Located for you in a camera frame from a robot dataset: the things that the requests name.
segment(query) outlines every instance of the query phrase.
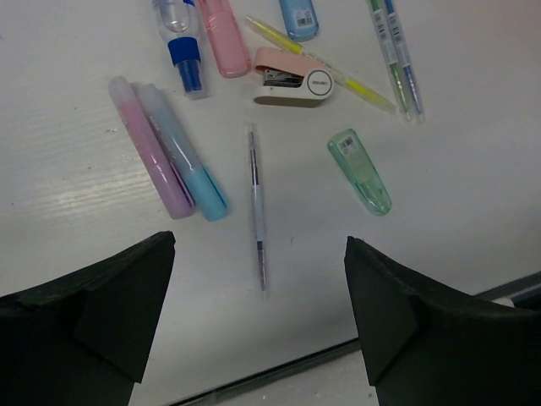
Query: pink case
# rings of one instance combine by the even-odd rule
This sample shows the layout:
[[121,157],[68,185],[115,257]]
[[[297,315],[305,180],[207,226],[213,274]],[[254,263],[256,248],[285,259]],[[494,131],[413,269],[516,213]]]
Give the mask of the pink case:
[[227,0],[199,0],[210,45],[224,78],[237,78],[250,71],[250,56]]

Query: yellow pen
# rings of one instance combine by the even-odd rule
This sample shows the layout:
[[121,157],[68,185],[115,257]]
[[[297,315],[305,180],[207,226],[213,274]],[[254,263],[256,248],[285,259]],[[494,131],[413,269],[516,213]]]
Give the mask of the yellow pen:
[[344,86],[346,89],[352,91],[368,103],[386,112],[396,112],[396,106],[392,103],[392,101],[386,99],[379,93],[363,85],[358,80],[347,76],[346,74],[332,66],[330,63],[325,61],[323,58],[312,52],[307,51],[303,48],[302,45],[289,39],[285,34],[282,34],[280,31],[271,27],[267,23],[264,23],[260,19],[256,19],[255,17],[252,17],[250,15],[247,15],[244,18],[244,22],[252,30],[272,42],[277,47],[283,49],[284,51],[296,53],[297,55],[303,55],[306,58],[315,59],[316,61],[323,63],[332,73],[332,76],[334,77],[336,83]]

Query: circular logo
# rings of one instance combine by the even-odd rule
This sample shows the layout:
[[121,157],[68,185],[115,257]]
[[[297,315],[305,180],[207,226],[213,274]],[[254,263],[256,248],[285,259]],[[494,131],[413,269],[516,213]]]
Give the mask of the circular logo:
[[326,96],[332,90],[332,78],[324,70],[314,70],[308,77],[308,88],[316,96]]

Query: blue pen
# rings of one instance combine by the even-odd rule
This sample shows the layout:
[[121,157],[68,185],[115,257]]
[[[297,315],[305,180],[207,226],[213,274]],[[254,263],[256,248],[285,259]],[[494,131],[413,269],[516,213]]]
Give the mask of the blue pen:
[[203,166],[167,99],[154,85],[138,89],[137,97],[172,167],[182,178],[203,216],[213,222],[227,215],[227,202]]
[[292,40],[301,42],[316,36],[320,25],[312,0],[280,0],[280,7],[287,34]]
[[393,4],[392,0],[384,1],[385,8],[387,9],[388,13],[387,18],[389,19],[389,28],[391,29],[392,39],[396,47],[398,62],[404,69],[404,74],[406,75],[410,91],[412,92],[413,104],[415,105],[415,110],[417,111],[418,121],[423,122],[423,102],[421,101],[421,95],[419,94],[417,80],[415,79],[415,74],[413,73],[412,61],[409,57],[409,51],[407,50],[406,40],[402,31],[402,25],[400,24],[400,20],[398,19],[398,14],[396,14],[395,5]]

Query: purple pen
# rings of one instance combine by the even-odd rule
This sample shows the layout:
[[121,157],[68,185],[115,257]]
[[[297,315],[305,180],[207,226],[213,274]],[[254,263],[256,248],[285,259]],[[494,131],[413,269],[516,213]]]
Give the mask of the purple pen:
[[173,219],[190,216],[193,201],[161,150],[132,86],[126,78],[118,76],[109,83],[109,95],[169,216]]

